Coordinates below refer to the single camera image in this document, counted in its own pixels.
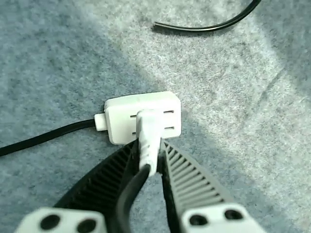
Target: black cable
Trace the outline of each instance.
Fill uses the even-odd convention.
[[[205,33],[205,32],[213,32],[217,30],[221,30],[227,27],[232,26],[233,24],[238,23],[242,19],[244,19],[246,16],[248,16],[255,8],[258,6],[258,4],[261,2],[261,0],[253,0],[241,13],[239,13],[237,16],[233,17],[232,19],[216,24],[214,26],[208,26],[208,27],[198,27],[198,28],[188,28],[188,27],[181,27],[181,26],[174,26],[166,23],[160,23],[160,22],[154,22],[154,29],[168,29],[178,32],[192,32],[192,33]]]
[[[76,130],[80,130],[80,129],[84,129],[84,128],[89,128],[89,127],[95,127],[95,121],[93,119],[91,120],[83,120],[80,122],[76,122],[64,127],[61,127],[59,129],[56,130],[52,130],[50,132],[41,134],[39,136],[21,141],[21,142],[17,142],[14,144],[11,144],[9,146],[6,147],[2,147],[0,148],[0,157],[1,156],[5,156],[7,154],[19,151],[19,150],[23,150],[29,147],[33,147],[36,146],[38,144],[50,141],[54,138],[63,136],[65,134],[71,133],[73,131]]]
[[[132,204],[145,184],[149,172],[150,165],[145,165],[141,170],[132,178],[128,185],[122,191],[116,206],[117,223],[120,227],[121,233],[131,233],[129,215]]]

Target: hole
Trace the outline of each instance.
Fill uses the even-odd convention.
[[[60,221],[60,217],[58,215],[49,215],[41,220],[40,227],[43,230],[51,230],[54,227],[57,227]]]
[[[225,212],[225,217],[228,220],[238,220],[243,218],[242,214],[236,210],[227,210]]]
[[[167,153],[171,153],[171,151],[173,150],[173,147],[170,147],[168,150],[167,150]]]
[[[90,233],[96,227],[96,221],[93,219],[86,219],[79,223],[77,231],[78,233]]]
[[[192,226],[203,226],[207,224],[207,219],[202,215],[192,215],[189,222]]]

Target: power cord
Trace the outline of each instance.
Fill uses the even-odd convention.
[[[71,133],[73,131],[90,128],[90,127],[95,127],[94,119],[79,121],[79,122],[61,127],[59,129],[41,134],[39,136],[11,144],[6,147],[2,147],[0,148],[0,157],[5,156],[10,153],[17,152],[19,150],[23,150],[23,149],[27,149],[27,148],[39,145],[41,143],[44,143],[52,139],[55,139],[57,137],[63,136],[65,134]]]
[[[230,27],[242,19],[244,19],[246,16],[248,16],[255,8],[258,6],[258,4],[261,2],[261,0],[253,0],[241,13],[239,13],[237,16],[233,17],[232,19],[216,24],[213,26],[207,26],[207,27],[198,27],[198,28],[192,28],[192,27],[181,27],[181,26],[174,26],[166,23],[160,23],[160,22],[154,22],[153,28],[155,30],[170,30],[170,31],[177,31],[177,32],[188,32],[188,33],[206,33],[206,32],[213,32],[221,29],[225,29],[227,27]]]
[[[120,227],[120,233],[131,233],[129,223],[130,210],[135,198],[148,178],[150,169],[150,165],[144,165],[120,194],[116,206],[117,223]]]

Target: power strip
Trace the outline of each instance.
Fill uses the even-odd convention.
[[[97,131],[108,130],[112,144],[125,145],[136,139],[137,113],[142,110],[163,112],[162,138],[181,134],[181,102],[171,91],[137,94],[109,99],[104,113],[94,116]]]

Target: gray carpet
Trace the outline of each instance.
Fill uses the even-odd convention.
[[[150,30],[220,22],[249,2],[0,1],[0,147],[92,118],[109,98],[171,90],[183,131],[170,141],[268,232],[311,232],[311,1],[264,0],[202,36]],[[89,129],[0,158],[1,232],[117,148]],[[134,232],[169,232],[161,189],[160,176],[145,185]]]

